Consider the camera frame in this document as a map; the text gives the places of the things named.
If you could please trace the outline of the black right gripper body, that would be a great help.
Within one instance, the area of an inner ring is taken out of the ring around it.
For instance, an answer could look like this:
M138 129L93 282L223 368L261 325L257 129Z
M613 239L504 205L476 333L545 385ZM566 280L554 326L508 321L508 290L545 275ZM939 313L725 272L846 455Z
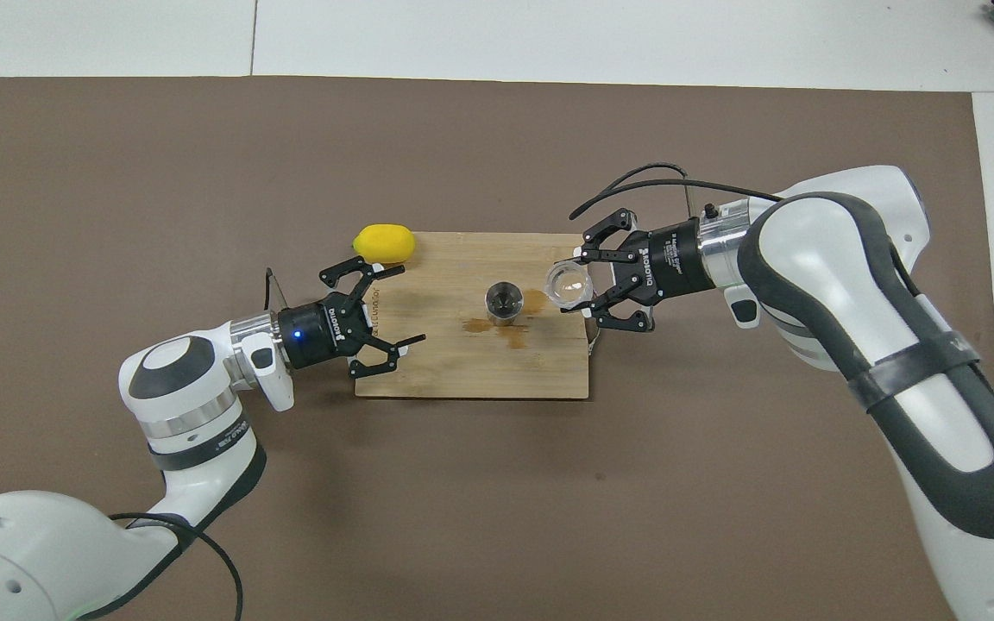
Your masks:
M698 248L698 223L678 223L631 234L639 285L631 299L640 304L710 290L710 276Z

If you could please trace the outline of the brown table mat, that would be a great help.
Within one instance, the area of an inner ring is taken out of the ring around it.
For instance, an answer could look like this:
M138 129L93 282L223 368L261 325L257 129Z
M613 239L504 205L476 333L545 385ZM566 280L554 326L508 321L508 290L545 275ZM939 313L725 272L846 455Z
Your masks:
M781 191L902 166L914 280L984 356L994 304L973 98L955 93L346 78L0 79L0 492L145 511L163 484L125 358L293 304L355 232L644 227L683 190L578 204L675 162ZM898 468L844 382L715 292L606 333L585 401L243 402L268 463L210 533L248 621L953 621Z

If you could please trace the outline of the yellow lemon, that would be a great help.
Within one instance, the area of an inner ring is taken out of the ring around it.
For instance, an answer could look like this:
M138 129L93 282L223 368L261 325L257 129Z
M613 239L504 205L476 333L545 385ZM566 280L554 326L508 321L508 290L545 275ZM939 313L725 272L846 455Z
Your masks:
M352 248L367 263L398 264L411 258L417 239L411 230L397 223L367 225L352 240Z

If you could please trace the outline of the clear glass cup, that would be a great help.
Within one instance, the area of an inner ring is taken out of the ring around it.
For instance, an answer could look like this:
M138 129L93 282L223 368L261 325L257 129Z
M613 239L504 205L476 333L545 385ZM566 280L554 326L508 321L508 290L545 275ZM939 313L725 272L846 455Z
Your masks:
M545 276L542 292L561 311L571 311L595 298L590 271L576 260L552 265Z

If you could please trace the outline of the steel double jigger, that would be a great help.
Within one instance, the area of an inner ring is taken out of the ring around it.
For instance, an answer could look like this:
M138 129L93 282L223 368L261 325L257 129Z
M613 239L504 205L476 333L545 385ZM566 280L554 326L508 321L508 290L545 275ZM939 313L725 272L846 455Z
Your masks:
M508 326L516 322L524 308L524 294L516 284L500 280L488 288L484 298L487 318L493 326Z

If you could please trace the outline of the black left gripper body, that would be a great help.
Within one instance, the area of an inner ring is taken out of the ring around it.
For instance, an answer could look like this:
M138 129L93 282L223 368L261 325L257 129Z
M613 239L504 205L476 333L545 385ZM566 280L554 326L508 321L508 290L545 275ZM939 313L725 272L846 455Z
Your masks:
M362 349L359 335L371 333L367 312L343 293L331 293L317 302L284 308L277 313L281 347L293 370Z

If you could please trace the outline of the bamboo cutting board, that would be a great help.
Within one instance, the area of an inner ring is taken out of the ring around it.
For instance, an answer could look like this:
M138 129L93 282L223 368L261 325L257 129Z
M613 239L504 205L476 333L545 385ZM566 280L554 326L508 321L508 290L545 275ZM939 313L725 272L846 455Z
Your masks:
M371 286L366 304L388 342L425 335L391 373L359 379L364 398L587 398L590 354L583 319L544 295L553 264L577 235L415 232L406 271ZM484 298L508 280L524 294L513 325L493 326Z

